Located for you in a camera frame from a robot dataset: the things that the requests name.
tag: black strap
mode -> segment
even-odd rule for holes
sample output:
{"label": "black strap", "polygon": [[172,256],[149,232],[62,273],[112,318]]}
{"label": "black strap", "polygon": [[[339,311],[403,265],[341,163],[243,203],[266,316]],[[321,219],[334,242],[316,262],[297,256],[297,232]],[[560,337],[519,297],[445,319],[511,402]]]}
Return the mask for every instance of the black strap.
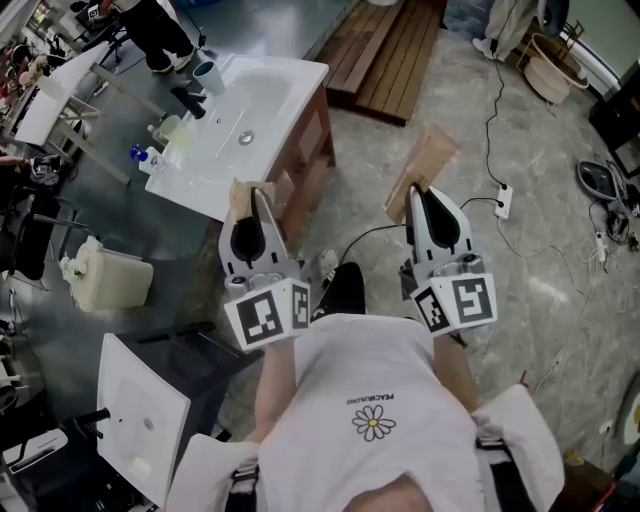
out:
{"label": "black strap", "polygon": [[[508,461],[489,464],[496,488],[496,496],[500,503],[501,512],[536,512],[536,508],[529,498],[527,488],[522,481],[518,465],[513,460],[511,450],[499,438],[476,439],[476,448],[483,451],[501,451],[507,455]],[[258,507],[256,485],[260,476],[258,465],[242,468],[231,475],[231,489],[227,498],[225,512],[256,512]],[[240,492],[237,483],[252,481],[250,492]]]}
{"label": "black strap", "polygon": [[[260,475],[260,467],[256,464],[247,468],[237,469],[231,475],[231,489],[227,498],[225,512],[256,512],[258,509],[258,499],[256,495],[256,485]],[[252,481],[251,491],[240,492],[236,487],[240,482]]]}
{"label": "black strap", "polygon": [[527,488],[522,481],[518,465],[513,460],[511,450],[500,438],[476,439],[476,448],[483,451],[501,451],[509,460],[489,463],[493,482],[496,488],[496,496],[502,512],[536,512],[531,502]]}

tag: drain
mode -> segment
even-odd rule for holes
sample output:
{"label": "drain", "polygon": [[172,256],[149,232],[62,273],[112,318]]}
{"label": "drain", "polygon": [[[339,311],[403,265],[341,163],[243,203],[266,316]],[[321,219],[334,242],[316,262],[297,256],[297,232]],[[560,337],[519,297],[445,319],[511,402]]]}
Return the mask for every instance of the drain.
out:
{"label": "drain", "polygon": [[240,136],[238,137],[238,142],[241,146],[248,146],[253,142],[253,139],[255,139],[255,137],[255,133],[253,133],[251,130],[247,130],[246,132],[242,132],[240,134]]}

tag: person's leg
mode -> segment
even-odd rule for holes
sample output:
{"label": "person's leg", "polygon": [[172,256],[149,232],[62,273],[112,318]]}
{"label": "person's leg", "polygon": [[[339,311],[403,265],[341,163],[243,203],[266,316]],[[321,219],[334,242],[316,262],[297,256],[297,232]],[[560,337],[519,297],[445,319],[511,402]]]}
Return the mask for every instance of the person's leg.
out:
{"label": "person's leg", "polygon": [[155,0],[141,0],[132,9],[121,14],[127,34],[147,56],[147,66],[152,71],[168,73],[172,69],[171,59],[162,51],[164,35],[158,25],[162,15],[168,17]]}
{"label": "person's leg", "polygon": [[535,0],[495,0],[491,7],[489,23],[484,31],[487,52],[492,39],[498,40],[496,58],[504,61],[511,50],[522,40],[536,12]]}
{"label": "person's leg", "polygon": [[162,11],[162,15],[157,21],[157,26],[162,33],[162,48],[174,53],[178,59],[191,55],[195,47],[191,44],[185,31],[182,30],[182,27],[178,25],[178,23],[171,19],[167,11],[162,9],[162,7],[160,7],[160,10]]}
{"label": "person's leg", "polygon": [[335,269],[335,275],[311,315],[311,321],[335,313],[366,314],[364,280],[357,263],[345,263]]}

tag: power strip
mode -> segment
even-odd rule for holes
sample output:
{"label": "power strip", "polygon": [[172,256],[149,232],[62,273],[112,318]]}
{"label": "power strip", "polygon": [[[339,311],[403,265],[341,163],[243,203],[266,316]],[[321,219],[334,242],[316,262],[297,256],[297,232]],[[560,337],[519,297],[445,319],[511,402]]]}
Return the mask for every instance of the power strip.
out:
{"label": "power strip", "polygon": [[500,187],[498,189],[498,201],[496,209],[493,212],[499,219],[508,219],[509,210],[511,210],[511,196],[513,196],[513,188],[506,185],[507,188]]}
{"label": "power strip", "polygon": [[598,261],[600,263],[607,261],[607,246],[604,243],[604,233],[602,231],[596,232],[596,250],[598,253]]}

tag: cup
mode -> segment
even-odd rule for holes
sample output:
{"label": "cup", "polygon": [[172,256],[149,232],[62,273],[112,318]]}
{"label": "cup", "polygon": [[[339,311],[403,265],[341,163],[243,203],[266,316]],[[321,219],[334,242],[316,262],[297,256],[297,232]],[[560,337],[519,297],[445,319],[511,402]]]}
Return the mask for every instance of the cup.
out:
{"label": "cup", "polygon": [[195,78],[202,87],[214,96],[219,96],[224,92],[225,86],[220,76],[218,66],[212,60],[203,62],[193,70],[193,78]]}

